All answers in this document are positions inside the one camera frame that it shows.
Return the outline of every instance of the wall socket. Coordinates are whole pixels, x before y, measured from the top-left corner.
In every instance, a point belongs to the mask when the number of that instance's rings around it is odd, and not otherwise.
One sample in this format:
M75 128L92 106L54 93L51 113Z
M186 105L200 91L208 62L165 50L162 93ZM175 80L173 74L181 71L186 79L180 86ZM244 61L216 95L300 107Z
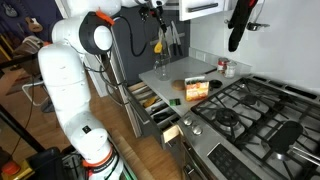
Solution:
M199 59L201 61L205 61L206 60L206 53L196 51L196 59Z

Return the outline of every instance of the oven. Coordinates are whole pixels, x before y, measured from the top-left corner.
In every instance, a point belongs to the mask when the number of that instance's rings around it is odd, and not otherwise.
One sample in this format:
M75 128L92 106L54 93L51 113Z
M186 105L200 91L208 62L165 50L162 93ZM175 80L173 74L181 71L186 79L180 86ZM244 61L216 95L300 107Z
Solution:
M182 177L184 180L211 179L204 166L199 161L194 150L185 142L181 143L183 156Z
M249 76L199 102L178 125L185 179L320 178L318 165L303 157L320 152L320 96L313 93Z

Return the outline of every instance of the cable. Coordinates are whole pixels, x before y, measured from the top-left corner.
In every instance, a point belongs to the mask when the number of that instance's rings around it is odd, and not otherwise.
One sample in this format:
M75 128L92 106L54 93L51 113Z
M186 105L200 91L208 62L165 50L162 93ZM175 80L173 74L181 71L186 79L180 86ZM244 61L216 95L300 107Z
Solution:
M108 139L108 141L109 141L110 144L112 144L113 147L115 147L114 144L110 141L110 139ZM114 170L118 166L118 163L119 163L119 160L120 160L120 154L118 154L118 151L116 149L114 149L114 152L115 152L116 156L118 155L117 161L115 162L114 166L112 167L111 172L109 173L109 175L104 179L109 179L109 177L112 175L112 173L114 172Z
M109 94L110 98L116 103L118 104L119 106L124 106L128 103L124 103L124 102L120 102L120 100L116 100L116 98L112 95L112 93L109 91L109 88L108 87L111 87L113 88L114 90L117 90L118 89L118 86L119 85L122 85L122 84L125 84L126 81L123 81L119 84L117 84L116 86L114 86L113 84L111 84L104 76L103 76L103 73L100 73L100 76L101 76L101 79L106 83L107 87L106 87L106 91L107 93Z
M32 63L31 63L31 72L32 72L33 62L34 62L34 60L32 60ZM33 77L33 75L31 75L31 79L32 79L32 80L31 80L31 81L32 81L32 85L34 85L34 77ZM28 127L29 122L30 122L30 120L31 120L31 115L32 115L32 110L33 110L34 87L32 87L32 95L31 95L31 97L32 97L32 100L31 100L31 107L30 107L29 117L28 117L28 120L27 120L27 123L26 123L24 129L26 129L26 128ZM12 153L11 153L11 156L13 156L13 154L14 154L15 151L17 150L18 145L19 145L19 143L20 143L20 140L21 140L21 136L19 136L18 142L17 142L16 146L14 147L14 149L13 149L13 151L12 151Z
M98 70L95 70L95 69L92 69L86 65L84 65L84 68L87 70L87 71L92 71L92 72L96 72L96 73L103 73L104 71L98 71Z
M129 31L130 31L130 48L131 48L131 53L132 53L132 55L133 55L134 57L139 57L139 56L141 56L141 55L144 53L144 51L146 50L146 47L147 47L147 44L148 44L148 43L145 42L142 50L141 50L138 54L136 54L136 53L134 52L134 49L133 49L133 34L132 34L131 25L130 25L130 23L129 23L129 21L128 21L127 18L125 18L125 17L123 17L123 16L120 15L120 16L117 16L115 19L118 19L118 18L122 18L122 19L125 20L126 23L128 24ZM143 22L143 31L144 31L144 36L146 37L145 22Z

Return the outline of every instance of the jar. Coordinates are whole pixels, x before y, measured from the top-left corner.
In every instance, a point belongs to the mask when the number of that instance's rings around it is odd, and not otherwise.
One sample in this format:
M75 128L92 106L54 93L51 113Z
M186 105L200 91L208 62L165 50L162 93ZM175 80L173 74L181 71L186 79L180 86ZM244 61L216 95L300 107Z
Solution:
M170 79L170 56L167 54L159 54L156 56L156 62L153 66L156 77L160 81Z
M236 73L236 66L237 66L237 63L232 61L228 62L227 69L225 70L225 73L224 73L224 77L233 78Z
M224 74L227 68L227 63L229 60L227 58L219 58L217 70L219 73Z

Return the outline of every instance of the food package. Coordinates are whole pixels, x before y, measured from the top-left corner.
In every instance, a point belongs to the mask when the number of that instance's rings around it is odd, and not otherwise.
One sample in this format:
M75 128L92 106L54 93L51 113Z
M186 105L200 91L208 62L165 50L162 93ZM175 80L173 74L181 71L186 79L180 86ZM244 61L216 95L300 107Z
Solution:
M204 76L186 78L185 86L187 101L201 100L208 96L209 81Z

